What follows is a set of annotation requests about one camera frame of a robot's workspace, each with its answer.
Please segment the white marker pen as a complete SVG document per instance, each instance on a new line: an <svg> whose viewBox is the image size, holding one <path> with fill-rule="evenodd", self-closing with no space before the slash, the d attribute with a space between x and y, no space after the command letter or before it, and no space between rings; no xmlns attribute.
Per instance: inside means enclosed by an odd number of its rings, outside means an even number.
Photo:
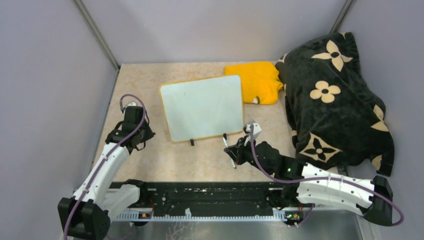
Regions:
<svg viewBox="0 0 424 240"><path fill-rule="evenodd" d="M231 148L230 148L230 146L228 145L227 138L226 138L226 136L225 136L225 135L222 137L222 140L223 140L223 143L224 143L224 146L225 146L225 148L224 148L224 152L225 152L227 155L229 155L229 157L230 157L230 159L231 159L232 167L233 167L234 169L237 169L237 165L236 165L236 161L235 161L236 156L234 155L234 153L232 152L232 149L231 149Z"/></svg>

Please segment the yellow-framed whiteboard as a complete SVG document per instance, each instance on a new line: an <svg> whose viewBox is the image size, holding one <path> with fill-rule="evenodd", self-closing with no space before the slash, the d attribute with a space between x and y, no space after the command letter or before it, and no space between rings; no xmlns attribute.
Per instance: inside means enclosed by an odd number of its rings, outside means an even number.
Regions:
<svg viewBox="0 0 424 240"><path fill-rule="evenodd" d="M242 131L244 103L239 75L164 83L159 94L174 143Z"/></svg>

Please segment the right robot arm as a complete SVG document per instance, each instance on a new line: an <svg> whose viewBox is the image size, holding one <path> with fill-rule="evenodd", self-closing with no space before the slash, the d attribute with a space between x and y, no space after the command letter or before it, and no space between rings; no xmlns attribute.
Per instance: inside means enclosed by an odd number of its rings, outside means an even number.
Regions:
<svg viewBox="0 0 424 240"><path fill-rule="evenodd" d="M361 179L333 173L283 156L265 141L252 144L248 136L233 145L228 144L226 137L222 141L233 167L249 163L270 180L286 185L281 199L287 206L299 203L336 207L385 227L397 226L405 219L393 202L389 181L382 176Z"/></svg>

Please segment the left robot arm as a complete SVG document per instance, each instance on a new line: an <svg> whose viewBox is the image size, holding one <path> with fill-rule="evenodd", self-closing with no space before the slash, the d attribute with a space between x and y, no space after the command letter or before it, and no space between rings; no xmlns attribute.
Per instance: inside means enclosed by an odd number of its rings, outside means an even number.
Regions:
<svg viewBox="0 0 424 240"><path fill-rule="evenodd" d="M65 240L103 240L112 221L127 207L149 203L150 193L141 188L140 181L111 188L131 153L140 151L139 145L145 146L155 135L143 106L128 105L123 113L123 120L107 135L100 158L82 185L57 205Z"/></svg>

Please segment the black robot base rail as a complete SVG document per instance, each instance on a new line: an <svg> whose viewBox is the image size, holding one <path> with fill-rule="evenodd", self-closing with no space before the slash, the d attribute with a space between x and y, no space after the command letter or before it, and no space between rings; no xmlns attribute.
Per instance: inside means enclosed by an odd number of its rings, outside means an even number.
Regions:
<svg viewBox="0 0 424 240"><path fill-rule="evenodd" d="M277 182L113 182L106 203L126 187L136 200L118 210L114 221L136 226L148 222L282 222L299 227L312 204L299 203L294 186Z"/></svg>

